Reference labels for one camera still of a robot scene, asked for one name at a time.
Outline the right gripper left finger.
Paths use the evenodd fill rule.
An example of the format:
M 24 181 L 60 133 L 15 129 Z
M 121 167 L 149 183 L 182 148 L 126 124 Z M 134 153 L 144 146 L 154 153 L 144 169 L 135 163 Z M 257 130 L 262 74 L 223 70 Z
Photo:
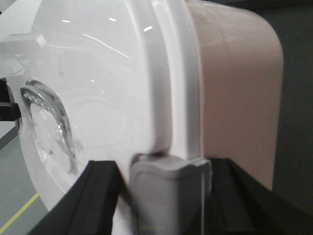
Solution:
M 116 162 L 89 161 L 76 183 L 29 234 L 110 235 L 117 199 Z

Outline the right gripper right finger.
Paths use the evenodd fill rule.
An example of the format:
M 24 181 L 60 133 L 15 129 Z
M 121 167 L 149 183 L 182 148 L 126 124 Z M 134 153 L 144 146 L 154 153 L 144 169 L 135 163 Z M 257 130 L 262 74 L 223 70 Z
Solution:
M 212 158 L 211 235 L 311 235 L 312 215 L 270 191 L 230 159 Z

